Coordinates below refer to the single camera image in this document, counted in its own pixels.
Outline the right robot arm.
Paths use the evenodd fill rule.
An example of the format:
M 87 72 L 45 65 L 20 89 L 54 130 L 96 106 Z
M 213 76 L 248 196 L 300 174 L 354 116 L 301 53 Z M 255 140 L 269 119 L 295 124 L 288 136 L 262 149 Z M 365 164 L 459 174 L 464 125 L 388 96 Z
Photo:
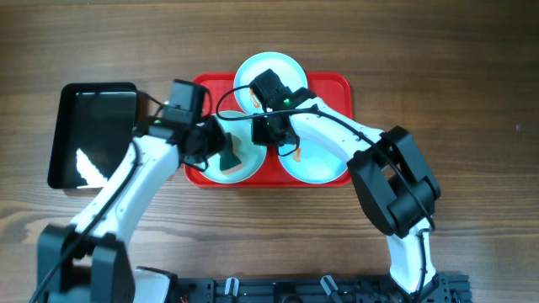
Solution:
M 359 124 L 306 88 L 250 90 L 266 134 L 314 141 L 346 163 L 362 210 L 387 237 L 393 281 L 419 300 L 435 277 L 429 234 L 440 185 L 411 134 L 400 126 L 384 131 Z

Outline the green and orange sponge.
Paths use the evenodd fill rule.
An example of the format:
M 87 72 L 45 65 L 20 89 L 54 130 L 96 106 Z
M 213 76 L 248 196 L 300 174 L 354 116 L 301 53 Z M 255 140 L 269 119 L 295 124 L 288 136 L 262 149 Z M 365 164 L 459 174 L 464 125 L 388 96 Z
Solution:
M 219 153 L 219 168 L 223 175 L 235 173 L 236 171 L 243 168 L 243 163 L 236 153 L 236 137 L 233 136 L 230 132 L 227 132 L 226 138 L 226 145 L 224 149 Z

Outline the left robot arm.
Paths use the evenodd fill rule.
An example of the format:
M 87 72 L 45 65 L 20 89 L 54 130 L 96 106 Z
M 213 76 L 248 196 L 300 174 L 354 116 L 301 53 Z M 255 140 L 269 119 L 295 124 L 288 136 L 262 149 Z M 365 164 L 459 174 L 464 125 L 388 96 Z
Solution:
M 150 118 L 135 129 L 120 165 L 67 226 L 38 240 L 33 302 L 176 302 L 176 274 L 133 269 L 127 248 L 157 191 L 181 165 L 204 163 L 227 142 L 215 117 L 199 124 Z

